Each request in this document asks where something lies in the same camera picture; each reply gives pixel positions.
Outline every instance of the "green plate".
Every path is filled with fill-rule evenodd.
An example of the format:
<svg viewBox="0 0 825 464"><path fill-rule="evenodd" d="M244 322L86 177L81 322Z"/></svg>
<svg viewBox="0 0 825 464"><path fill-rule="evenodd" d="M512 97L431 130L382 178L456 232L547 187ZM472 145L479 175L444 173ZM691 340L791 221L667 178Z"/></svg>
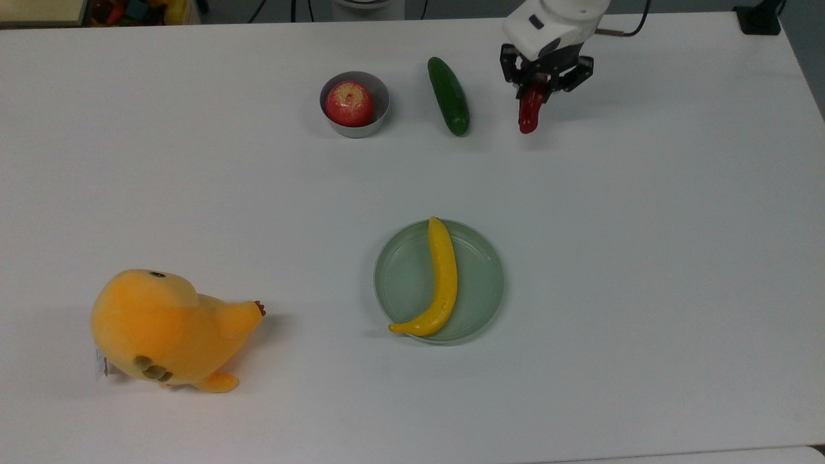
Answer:
<svg viewBox="0 0 825 464"><path fill-rule="evenodd" d="M504 270L498 253L480 233L451 220L441 220L450 232L459 273L459 292L450 319L428 343L456 343L487 325L504 297ZM428 220L405 227L387 242L375 264L375 294L394 323L420 315L432 302L432 271Z"/></svg>

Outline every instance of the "red pepper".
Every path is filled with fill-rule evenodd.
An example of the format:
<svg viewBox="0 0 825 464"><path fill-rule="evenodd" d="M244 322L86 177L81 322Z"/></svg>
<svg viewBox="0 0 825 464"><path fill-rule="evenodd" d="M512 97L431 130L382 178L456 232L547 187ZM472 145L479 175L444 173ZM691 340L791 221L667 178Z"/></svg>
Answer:
<svg viewBox="0 0 825 464"><path fill-rule="evenodd" d="M518 126L522 134L529 134L539 126L539 110L545 102L547 76L536 76L521 96L518 104Z"/></svg>
<svg viewBox="0 0 825 464"><path fill-rule="evenodd" d="M106 19L107 26L114 26L117 24L118 21L126 14L126 1L125 0L116 0L115 6L111 9L111 13L109 13L109 18Z"/></svg>

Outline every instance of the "floor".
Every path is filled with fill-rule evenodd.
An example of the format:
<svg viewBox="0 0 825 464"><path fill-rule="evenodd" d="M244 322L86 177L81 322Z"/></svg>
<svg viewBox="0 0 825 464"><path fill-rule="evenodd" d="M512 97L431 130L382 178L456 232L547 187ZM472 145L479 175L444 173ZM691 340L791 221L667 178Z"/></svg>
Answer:
<svg viewBox="0 0 825 464"><path fill-rule="evenodd" d="M315 21L331 21L333 0L310 0ZM249 22L261 0L209 0L210 10L201 15L205 24ZM425 0L406 0L408 20L421 17ZM428 0L426 19L457 17L505 17L523 0ZM722 12L736 5L751 6L757 0L655 0L651 12ZM309 21L309 2L299 0L297 21ZM608 13L641 12L644 0L613 0ZM287 22L288 0L266 0L255 22ZM782 24L808 79L819 111L825 117L825 0L788 0Z"/></svg>

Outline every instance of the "apple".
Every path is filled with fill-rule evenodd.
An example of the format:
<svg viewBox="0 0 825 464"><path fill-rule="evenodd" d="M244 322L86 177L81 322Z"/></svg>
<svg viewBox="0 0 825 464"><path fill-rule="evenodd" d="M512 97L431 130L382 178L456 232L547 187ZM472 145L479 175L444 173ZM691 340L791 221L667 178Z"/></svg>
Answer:
<svg viewBox="0 0 825 464"><path fill-rule="evenodd" d="M375 105L372 95L355 81L344 81L327 95L324 110L332 122L346 127L362 127L372 122Z"/></svg>

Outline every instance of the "cucumber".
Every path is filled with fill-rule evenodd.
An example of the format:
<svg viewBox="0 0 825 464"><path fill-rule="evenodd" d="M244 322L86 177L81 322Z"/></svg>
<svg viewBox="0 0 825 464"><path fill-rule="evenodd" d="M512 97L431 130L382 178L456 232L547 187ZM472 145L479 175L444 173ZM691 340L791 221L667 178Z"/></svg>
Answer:
<svg viewBox="0 0 825 464"><path fill-rule="evenodd" d="M427 72L447 128L458 136L466 134L469 130L469 108L459 79L450 66L436 56L427 61Z"/></svg>

